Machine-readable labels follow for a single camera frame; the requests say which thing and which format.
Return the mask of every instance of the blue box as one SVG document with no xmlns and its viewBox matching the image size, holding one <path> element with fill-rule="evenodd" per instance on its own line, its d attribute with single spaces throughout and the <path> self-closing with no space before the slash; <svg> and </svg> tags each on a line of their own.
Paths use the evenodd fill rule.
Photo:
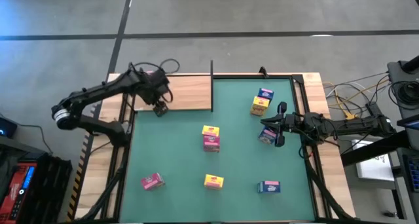
<svg viewBox="0 0 419 224">
<path fill-rule="evenodd" d="M 257 184 L 258 193 L 280 193 L 281 183 L 279 181 L 261 181 Z"/>
<path fill-rule="evenodd" d="M 267 126 L 265 126 L 262 132 L 259 134 L 259 140 L 263 143 L 267 143 L 271 145 L 275 143 L 276 140 L 276 133 L 271 131 Z"/>
<path fill-rule="evenodd" d="M 273 90 L 268 90 L 268 89 L 265 89 L 265 88 L 260 88 L 259 93 L 257 94 L 257 96 L 268 99 L 269 103 L 270 103 L 272 101 L 272 99 L 274 98 L 274 91 Z"/>
</svg>

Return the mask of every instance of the wooden table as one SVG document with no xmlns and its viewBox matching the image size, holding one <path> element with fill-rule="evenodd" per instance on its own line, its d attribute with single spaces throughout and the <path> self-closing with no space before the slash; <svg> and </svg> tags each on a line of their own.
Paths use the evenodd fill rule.
<svg viewBox="0 0 419 224">
<path fill-rule="evenodd" d="M 228 75 L 238 73 L 216 73 L 215 75 Z M 254 73 L 240 73 L 242 75 L 254 75 Z M 311 112 L 322 113 L 326 118 L 330 118 L 329 108 L 323 91 L 323 85 L 321 83 L 321 77 L 319 73 L 270 73 L 270 75 L 290 75 L 299 74 L 303 76 L 304 87 L 308 100 L 308 106 Z M 109 75 L 108 81 L 112 81 L 119 76 L 118 73 L 112 73 Z M 185 81 L 185 78 L 189 79 L 189 76 L 194 76 L 193 81 Z M 176 95 L 177 100 L 169 105 L 170 109 L 210 109 L 208 108 L 211 103 L 211 92 L 210 90 L 210 75 L 196 73 L 189 74 L 184 77 L 169 77 L 170 88 L 173 94 Z M 297 92 L 297 99 L 300 113 L 304 113 L 302 109 L 302 98 Z M 188 98 L 193 97 L 195 100 L 190 101 Z M 97 111 L 99 119 L 103 121 L 113 121 L 120 118 L 120 109 L 122 103 L 122 95 L 113 96 L 106 100 L 103 100 L 100 111 Z M 135 105 L 135 109 L 145 110 L 146 106 L 138 100 Z M 129 108 L 126 109 L 125 115 L 121 115 L 123 120 L 128 120 Z M 79 161 L 79 167 L 77 168 L 77 175 L 74 182 L 73 192 L 71 195 L 71 201 L 69 210 L 67 213 L 67 220 L 82 217 L 90 207 L 97 201 L 102 191 L 105 189 L 107 177 L 109 173 L 109 164 L 113 154 L 113 146 L 106 145 L 105 147 L 95 151 L 89 155 L 90 151 L 107 143 L 109 139 L 106 136 L 89 136 L 86 134 L 82 153 Z M 117 153 L 117 168 L 120 164 L 120 158 L 122 157 L 123 148 L 118 149 Z M 325 179 L 325 185 L 331 194 L 334 196 L 336 201 L 344 208 L 344 210 L 355 217 L 354 207 L 350 196 L 348 184 L 346 182 L 346 176 L 342 161 L 340 159 L 340 153 L 336 146 L 329 143 L 324 143 L 318 146 L 319 157 L 321 161 L 321 167 Z M 318 204 L 319 216 L 325 217 L 325 210 L 323 209 L 323 202 L 321 195 L 314 185 L 316 202 Z M 107 216 L 111 217 L 115 206 L 116 188 L 110 198 Z"/>
</svg>

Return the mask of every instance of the wooden board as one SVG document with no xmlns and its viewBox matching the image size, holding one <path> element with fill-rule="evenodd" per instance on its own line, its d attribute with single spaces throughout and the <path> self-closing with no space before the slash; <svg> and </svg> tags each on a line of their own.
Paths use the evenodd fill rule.
<svg viewBox="0 0 419 224">
<path fill-rule="evenodd" d="M 211 109 L 211 77 L 188 76 L 168 77 L 169 87 L 173 93 L 173 102 L 167 103 L 170 110 Z M 136 98 L 136 111 L 153 110 L 140 98 Z"/>
<path fill-rule="evenodd" d="M 231 75 L 231 74 L 243 74 L 243 75 L 254 75 L 254 73 L 216 73 L 215 75 Z M 270 75 L 290 75 L 290 74 L 301 74 L 304 77 L 304 85 L 306 90 L 306 95 L 308 98 L 308 105 L 311 112 L 323 113 L 326 118 L 330 118 L 329 108 L 327 107 L 327 102 L 325 98 L 325 93 L 323 91 L 323 85 L 321 83 L 321 77 L 319 73 L 270 73 Z M 202 77 L 201 73 L 194 74 L 191 76 Z M 118 73 L 112 73 L 109 75 L 109 80 L 115 79 L 118 77 Z M 297 99 L 299 101 L 299 107 L 302 109 L 301 95 L 297 91 Z M 114 96 L 112 98 L 106 99 L 103 101 L 100 119 L 105 121 L 112 121 L 118 118 L 120 105 L 122 102 L 121 95 Z M 103 139 L 95 138 L 93 141 L 92 147 L 95 148 L 103 144 Z M 76 211 L 76 217 L 83 216 L 87 210 L 90 208 L 91 204 L 100 196 L 101 192 L 104 189 L 106 182 L 107 171 L 109 170 L 109 161 L 112 155 L 111 145 L 108 149 L 101 149 L 96 151 L 90 156 L 88 162 L 86 176 L 84 184 L 82 185 L 82 192 L 79 201 L 79 205 Z M 334 196 L 336 201 L 343 207 L 343 209 L 355 217 L 355 211 L 352 204 L 352 199 L 350 196 L 348 184 L 346 181 L 346 176 L 344 173 L 344 168 L 342 161 L 340 159 L 340 153 L 336 146 L 329 143 L 324 143 L 319 146 L 319 155 L 321 160 L 321 165 L 323 168 L 323 175 L 325 178 L 325 184 L 331 194 Z M 323 205 L 321 203 L 321 195 L 318 189 L 315 189 L 316 201 L 319 207 L 320 216 L 324 216 Z"/>
</svg>

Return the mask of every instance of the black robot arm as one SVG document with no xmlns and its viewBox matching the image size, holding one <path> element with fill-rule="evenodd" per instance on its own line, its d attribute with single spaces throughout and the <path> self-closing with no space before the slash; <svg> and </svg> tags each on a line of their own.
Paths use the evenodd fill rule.
<svg viewBox="0 0 419 224">
<path fill-rule="evenodd" d="M 163 95 L 170 92 L 169 80 L 162 68 L 148 74 L 142 69 L 137 71 L 130 63 L 128 71 L 119 75 L 114 81 L 92 88 L 83 88 L 79 92 L 72 92 L 58 105 L 52 107 L 52 118 L 58 128 L 72 130 L 83 128 L 88 132 L 101 132 L 106 134 L 112 145 L 121 146 L 128 142 L 128 138 L 121 123 L 117 121 L 104 122 L 92 117 L 82 115 L 83 109 L 91 104 L 121 93 L 138 95 L 148 105 L 154 105 L 157 116 L 167 112 L 166 104 L 161 100 Z"/>
<path fill-rule="evenodd" d="M 308 145 L 323 143 L 329 136 L 370 134 L 388 137 L 395 133 L 389 118 L 383 114 L 371 115 L 363 119 L 334 121 L 326 119 L 318 113 L 285 115 L 286 108 L 286 103 L 281 102 L 275 117 L 261 120 L 263 125 L 278 135 L 277 147 L 281 147 L 285 143 L 285 138 L 282 135 L 284 131 L 305 135 L 304 140 Z"/>
</svg>

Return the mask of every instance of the yellow box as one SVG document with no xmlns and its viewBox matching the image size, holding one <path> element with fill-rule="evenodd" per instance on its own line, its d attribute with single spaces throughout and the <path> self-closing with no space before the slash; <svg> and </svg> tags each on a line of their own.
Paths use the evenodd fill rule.
<svg viewBox="0 0 419 224">
<path fill-rule="evenodd" d="M 257 116 L 263 116 L 268 109 L 269 100 L 255 96 L 251 105 L 250 113 Z"/>
<path fill-rule="evenodd" d="M 210 189 L 222 189 L 223 182 L 224 182 L 223 177 L 206 174 L 204 186 Z"/>
<path fill-rule="evenodd" d="M 216 126 L 206 126 L 202 129 L 202 135 L 205 136 L 219 136 L 220 128 Z"/>
</svg>

